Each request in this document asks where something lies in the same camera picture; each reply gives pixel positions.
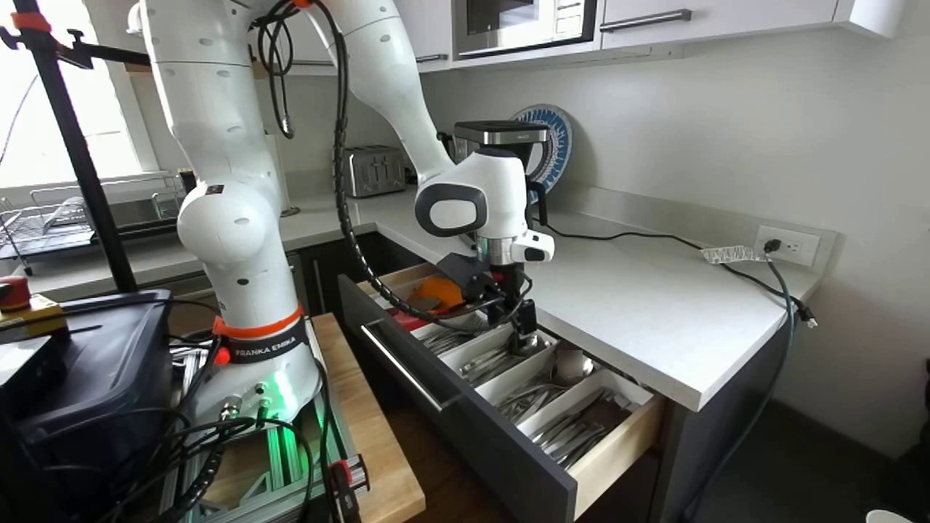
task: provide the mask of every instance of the power outlet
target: power outlet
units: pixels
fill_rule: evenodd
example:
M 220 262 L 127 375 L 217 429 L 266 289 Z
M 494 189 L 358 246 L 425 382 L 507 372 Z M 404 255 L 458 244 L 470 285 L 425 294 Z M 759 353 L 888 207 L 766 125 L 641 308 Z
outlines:
M 766 252 L 771 259 L 781 259 L 786 263 L 805 263 L 810 268 L 817 259 L 818 234 L 785 228 L 785 225 L 759 225 L 756 250 L 763 252 L 766 240 L 781 240 L 776 252 Z

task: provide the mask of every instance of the kitchen counter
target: kitchen counter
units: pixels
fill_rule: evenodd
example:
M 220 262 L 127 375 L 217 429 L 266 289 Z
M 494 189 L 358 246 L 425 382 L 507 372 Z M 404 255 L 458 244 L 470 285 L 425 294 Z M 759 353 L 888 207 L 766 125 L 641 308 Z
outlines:
M 378 228 L 428 262 L 465 252 L 458 239 L 432 239 L 416 225 L 410 191 L 361 199 L 351 217 L 358 233 Z M 579 215 L 555 217 L 566 228 L 615 228 Z M 306 199 L 300 215 L 281 220 L 281 239 L 287 250 L 339 239 L 333 204 Z M 127 252 L 140 285 L 197 269 L 178 240 L 131 244 Z M 529 275 L 539 324 L 693 411 L 785 324 L 778 300 L 673 240 L 557 239 L 555 262 L 531 263 Z M 785 278 L 792 297 L 807 297 L 817 285 L 814 273 L 792 268 Z M 60 300 L 114 289 L 114 281 L 101 259 L 86 259 L 41 268 L 32 288 Z

